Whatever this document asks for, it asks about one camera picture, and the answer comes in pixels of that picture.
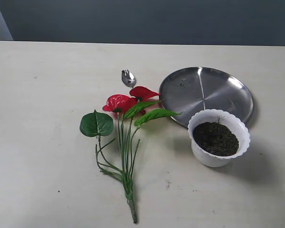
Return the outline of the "white plastic flower pot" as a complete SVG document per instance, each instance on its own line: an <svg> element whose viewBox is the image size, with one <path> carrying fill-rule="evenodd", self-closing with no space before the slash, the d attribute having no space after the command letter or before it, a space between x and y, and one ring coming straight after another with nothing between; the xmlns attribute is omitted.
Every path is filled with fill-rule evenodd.
<svg viewBox="0 0 285 228"><path fill-rule="evenodd" d="M218 156L202 149L193 136L194 129L202 123L219 123L226 126L238 139L239 148L230 156ZM223 110L206 109L194 114L189 120L188 133L191 139L191 149L196 159L203 165L216 168L228 164L232 159L242 156L250 146L250 134L241 120Z"/></svg>

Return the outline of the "dark soil in pot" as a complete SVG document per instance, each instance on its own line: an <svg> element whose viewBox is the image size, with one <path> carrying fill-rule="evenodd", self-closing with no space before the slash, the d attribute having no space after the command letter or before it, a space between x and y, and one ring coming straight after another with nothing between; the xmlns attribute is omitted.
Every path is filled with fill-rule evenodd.
<svg viewBox="0 0 285 228"><path fill-rule="evenodd" d="M205 122L193 130L193 138L197 145L208 153L227 157L239 149L237 137L224 125Z"/></svg>

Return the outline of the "metal spoon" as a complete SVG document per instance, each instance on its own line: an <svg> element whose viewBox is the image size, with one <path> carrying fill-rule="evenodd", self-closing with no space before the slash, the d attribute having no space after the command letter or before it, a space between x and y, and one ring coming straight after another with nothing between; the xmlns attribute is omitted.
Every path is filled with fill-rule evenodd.
<svg viewBox="0 0 285 228"><path fill-rule="evenodd" d="M128 69L121 71L121 80L127 87L131 89L133 89L136 85L136 78Z"/></svg>

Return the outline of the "artificial red flower stem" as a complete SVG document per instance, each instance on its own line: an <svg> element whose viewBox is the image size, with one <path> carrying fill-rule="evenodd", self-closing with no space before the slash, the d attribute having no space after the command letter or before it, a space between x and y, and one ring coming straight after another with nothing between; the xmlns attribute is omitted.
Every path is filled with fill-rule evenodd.
<svg viewBox="0 0 285 228"><path fill-rule="evenodd" d="M133 140L141 126L149 121L177 116L176 112L162 108L147 112L145 109L159 103L160 96L144 86L132 88L129 95L115 94L108 97L102 112L94 110L85 114L80 121L82 135L97 138L95 160L101 173L120 182L130 208L133 223L138 223L133 196L133 172L139 144ZM121 158L121 167L109 162L104 155L104 148L117 141Z"/></svg>

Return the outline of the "round steel plate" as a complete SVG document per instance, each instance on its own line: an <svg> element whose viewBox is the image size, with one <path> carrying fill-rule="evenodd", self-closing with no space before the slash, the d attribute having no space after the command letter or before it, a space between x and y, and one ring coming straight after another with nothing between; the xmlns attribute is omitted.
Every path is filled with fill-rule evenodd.
<svg viewBox="0 0 285 228"><path fill-rule="evenodd" d="M249 89L234 76L210 67L187 67L169 74L159 88L164 109L178 113L173 120L187 127L202 110L229 112L247 123L254 111Z"/></svg>

